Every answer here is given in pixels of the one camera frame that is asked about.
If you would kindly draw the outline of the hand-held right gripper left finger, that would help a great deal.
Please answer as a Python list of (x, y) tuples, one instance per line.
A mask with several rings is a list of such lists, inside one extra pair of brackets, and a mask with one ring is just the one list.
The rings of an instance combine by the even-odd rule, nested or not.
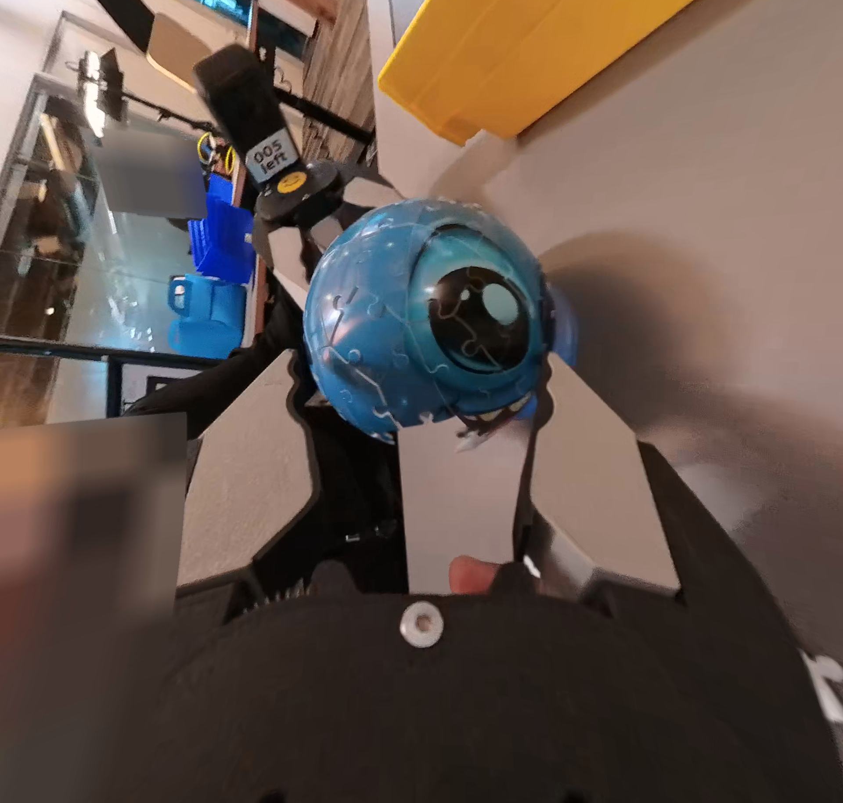
[(315, 505), (321, 476), (284, 351), (202, 433), (186, 493), (186, 588), (243, 580)]

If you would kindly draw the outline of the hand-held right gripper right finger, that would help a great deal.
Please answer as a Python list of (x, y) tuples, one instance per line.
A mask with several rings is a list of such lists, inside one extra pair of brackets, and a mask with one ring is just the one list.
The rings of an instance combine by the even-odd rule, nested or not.
[(544, 594), (680, 590), (637, 436), (557, 354), (545, 359), (522, 494), (524, 556)]

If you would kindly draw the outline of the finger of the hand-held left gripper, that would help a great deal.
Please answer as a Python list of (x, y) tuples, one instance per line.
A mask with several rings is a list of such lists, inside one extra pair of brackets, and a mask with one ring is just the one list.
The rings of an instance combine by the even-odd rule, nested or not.
[(314, 225), (314, 244), (330, 246), (364, 216), (399, 202), (399, 193), (382, 180), (355, 177), (329, 199), (328, 214)]
[(309, 230), (280, 227), (269, 236), (273, 273), (285, 289), (309, 289), (311, 277), (324, 254), (324, 248)]

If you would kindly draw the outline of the blue puzzle ball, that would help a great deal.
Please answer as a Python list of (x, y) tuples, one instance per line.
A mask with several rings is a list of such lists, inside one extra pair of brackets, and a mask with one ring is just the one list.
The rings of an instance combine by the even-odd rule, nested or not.
[(451, 418), (471, 439), (496, 432), (533, 397), (555, 333), (535, 255), (490, 213), (441, 198), (356, 221), (322, 255), (305, 306), (320, 394), (388, 444)]

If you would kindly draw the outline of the person's right hand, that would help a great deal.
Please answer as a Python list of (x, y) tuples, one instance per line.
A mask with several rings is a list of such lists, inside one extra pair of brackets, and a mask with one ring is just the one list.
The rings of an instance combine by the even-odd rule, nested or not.
[(488, 594), (501, 568), (502, 564), (460, 555), (448, 567), (449, 591), (456, 596)]

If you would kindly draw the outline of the blue plastic crate stack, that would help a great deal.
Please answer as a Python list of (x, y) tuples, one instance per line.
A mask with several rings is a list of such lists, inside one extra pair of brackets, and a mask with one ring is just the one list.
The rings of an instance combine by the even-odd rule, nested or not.
[(195, 270), (203, 277), (247, 285), (256, 264), (251, 243), (253, 214), (231, 203), (232, 182), (210, 174), (206, 192), (206, 217), (188, 222)]

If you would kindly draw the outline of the blue plastic container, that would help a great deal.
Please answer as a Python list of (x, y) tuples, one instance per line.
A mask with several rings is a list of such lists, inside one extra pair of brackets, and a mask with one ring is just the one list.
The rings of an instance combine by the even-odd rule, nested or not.
[(167, 304), (175, 313), (168, 345), (195, 358), (227, 359), (243, 342), (247, 288), (189, 273), (171, 277)]

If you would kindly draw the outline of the yellow plastic bin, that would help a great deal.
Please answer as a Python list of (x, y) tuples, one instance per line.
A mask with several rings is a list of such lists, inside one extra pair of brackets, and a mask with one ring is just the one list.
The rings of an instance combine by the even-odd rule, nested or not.
[(378, 87), (463, 146), (509, 139), (695, 0), (425, 0)]

